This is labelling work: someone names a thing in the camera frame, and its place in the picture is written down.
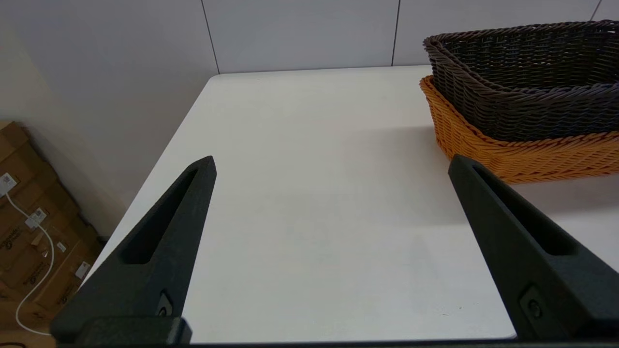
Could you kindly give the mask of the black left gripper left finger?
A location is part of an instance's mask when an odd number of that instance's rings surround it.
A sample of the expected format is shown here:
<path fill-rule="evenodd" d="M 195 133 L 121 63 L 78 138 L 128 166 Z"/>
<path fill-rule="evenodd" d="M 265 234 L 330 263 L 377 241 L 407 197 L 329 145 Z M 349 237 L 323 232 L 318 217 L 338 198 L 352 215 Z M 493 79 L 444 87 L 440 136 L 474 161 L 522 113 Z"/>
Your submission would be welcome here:
<path fill-rule="evenodd" d="M 214 158 L 189 165 L 51 324 L 59 348 L 172 348 L 214 191 Z"/>

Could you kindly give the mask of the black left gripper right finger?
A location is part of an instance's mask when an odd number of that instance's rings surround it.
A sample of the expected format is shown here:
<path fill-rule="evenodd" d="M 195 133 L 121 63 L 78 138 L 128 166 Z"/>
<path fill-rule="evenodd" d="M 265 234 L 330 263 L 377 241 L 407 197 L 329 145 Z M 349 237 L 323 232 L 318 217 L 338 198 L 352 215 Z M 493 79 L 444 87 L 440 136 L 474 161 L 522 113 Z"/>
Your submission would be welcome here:
<path fill-rule="evenodd" d="M 617 271 L 481 163 L 448 174 L 518 338 L 617 341 Z"/>

